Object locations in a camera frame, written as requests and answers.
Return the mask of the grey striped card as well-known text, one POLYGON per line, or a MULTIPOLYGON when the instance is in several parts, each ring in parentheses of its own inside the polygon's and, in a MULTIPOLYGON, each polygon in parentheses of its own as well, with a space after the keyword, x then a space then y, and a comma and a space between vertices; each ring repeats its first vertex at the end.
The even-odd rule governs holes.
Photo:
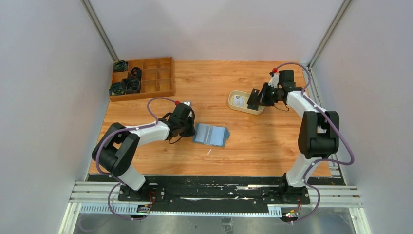
POLYGON ((263 108, 263 106, 260 104, 259 94, 260 94, 260 90, 252 89, 250 96, 248 98, 248 101, 247 101, 248 109, 258 111, 263 108))

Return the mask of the blue card holder wallet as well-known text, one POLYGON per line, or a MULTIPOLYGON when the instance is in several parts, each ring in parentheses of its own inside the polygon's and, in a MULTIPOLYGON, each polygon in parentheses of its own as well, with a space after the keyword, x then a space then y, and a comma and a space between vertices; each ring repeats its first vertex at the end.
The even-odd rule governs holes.
POLYGON ((204 123, 197 123, 195 131, 196 134, 192 138, 193 143, 213 147, 225 147, 226 141, 230 136, 230 132, 226 127, 204 123))

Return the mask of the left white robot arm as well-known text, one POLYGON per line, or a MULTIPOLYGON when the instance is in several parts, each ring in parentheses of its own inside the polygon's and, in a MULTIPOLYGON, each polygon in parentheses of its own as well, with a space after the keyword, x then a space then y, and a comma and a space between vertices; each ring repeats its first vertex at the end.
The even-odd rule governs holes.
POLYGON ((145 177, 132 165, 138 147, 157 141, 172 143, 173 138, 195 135, 195 113, 191 102, 176 103, 171 113, 147 125, 112 124, 92 152, 100 173, 108 172, 130 189, 138 191, 145 177))

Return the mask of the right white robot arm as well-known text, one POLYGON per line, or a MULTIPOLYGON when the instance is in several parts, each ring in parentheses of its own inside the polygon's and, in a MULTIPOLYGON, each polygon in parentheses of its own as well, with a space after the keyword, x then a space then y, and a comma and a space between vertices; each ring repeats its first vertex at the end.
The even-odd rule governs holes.
POLYGON ((327 121, 338 123, 337 112, 329 112, 317 105, 302 87, 296 86, 294 72, 274 68, 258 95, 260 106, 275 106, 283 102, 301 117, 298 136, 300 155, 285 174, 287 187, 303 187, 319 159, 326 159, 338 150, 338 135, 327 121))

